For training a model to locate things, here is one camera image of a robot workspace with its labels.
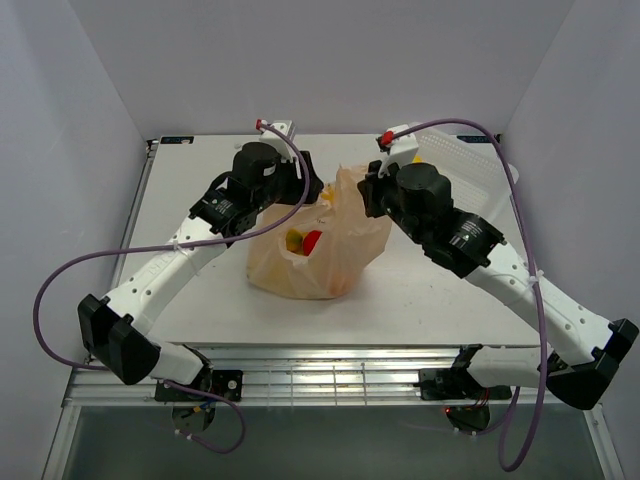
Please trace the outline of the banana print plastic bag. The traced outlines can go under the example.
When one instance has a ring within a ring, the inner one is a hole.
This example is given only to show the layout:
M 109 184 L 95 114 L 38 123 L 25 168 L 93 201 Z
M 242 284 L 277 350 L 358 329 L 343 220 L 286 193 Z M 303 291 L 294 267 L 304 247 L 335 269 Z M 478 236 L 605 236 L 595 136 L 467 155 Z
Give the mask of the banana print plastic bag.
M 318 200 L 302 207 L 284 224 L 249 242 L 249 283 L 275 295 L 304 300 L 333 299 L 351 292 L 365 268 L 385 250 L 391 231 L 387 217 L 369 218 L 357 183 L 367 167 L 341 167 L 335 180 L 335 204 Z M 290 229 L 322 236 L 309 256 L 289 252 Z

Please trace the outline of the yellow banana bunch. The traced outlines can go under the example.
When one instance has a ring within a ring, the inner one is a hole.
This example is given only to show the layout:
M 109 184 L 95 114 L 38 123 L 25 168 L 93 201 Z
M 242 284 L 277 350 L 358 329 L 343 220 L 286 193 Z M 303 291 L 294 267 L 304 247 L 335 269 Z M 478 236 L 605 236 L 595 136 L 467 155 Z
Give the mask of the yellow banana bunch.
M 333 206 L 335 204 L 335 185 L 333 183 L 326 183 L 319 195 L 319 199 Z

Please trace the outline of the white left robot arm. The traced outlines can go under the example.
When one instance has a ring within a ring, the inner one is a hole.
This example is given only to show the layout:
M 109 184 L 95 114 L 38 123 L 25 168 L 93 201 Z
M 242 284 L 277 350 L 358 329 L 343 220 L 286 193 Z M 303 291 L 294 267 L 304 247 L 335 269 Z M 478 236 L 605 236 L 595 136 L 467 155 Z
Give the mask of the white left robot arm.
M 306 174 L 271 145 L 249 142 L 235 154 L 229 171 L 216 177 L 162 251 L 102 298 L 78 305 L 85 348 L 122 383 L 169 380 L 190 399 L 211 390 L 212 367 L 194 349 L 153 338 L 152 327 L 173 298 L 233 237 L 253 228 L 273 204 L 314 203 L 324 184 L 311 155 L 301 154 Z

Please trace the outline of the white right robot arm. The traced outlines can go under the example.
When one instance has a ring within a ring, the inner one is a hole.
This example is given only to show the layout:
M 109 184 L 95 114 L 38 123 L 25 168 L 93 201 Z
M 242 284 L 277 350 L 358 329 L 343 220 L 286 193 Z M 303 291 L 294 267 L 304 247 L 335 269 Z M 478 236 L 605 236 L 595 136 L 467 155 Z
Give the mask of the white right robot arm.
M 441 399 L 487 390 L 542 387 L 565 404 L 590 410 L 608 389 L 639 335 L 628 319 L 608 320 L 543 275 L 532 275 L 504 234 L 455 206 L 449 179 L 412 163 L 382 171 L 373 161 L 357 188 L 367 216 L 390 218 L 434 264 L 498 300 L 538 332 L 532 348 L 470 344 L 421 387 Z

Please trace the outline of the green orange round fruit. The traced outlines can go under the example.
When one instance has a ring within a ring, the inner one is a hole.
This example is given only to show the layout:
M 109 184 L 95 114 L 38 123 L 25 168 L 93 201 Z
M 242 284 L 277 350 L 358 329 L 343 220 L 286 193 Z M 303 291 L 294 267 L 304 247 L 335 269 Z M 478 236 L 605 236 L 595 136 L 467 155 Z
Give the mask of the green orange round fruit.
M 298 255 L 304 254 L 303 244 L 305 235 L 298 230 L 290 229 L 285 235 L 286 249 Z

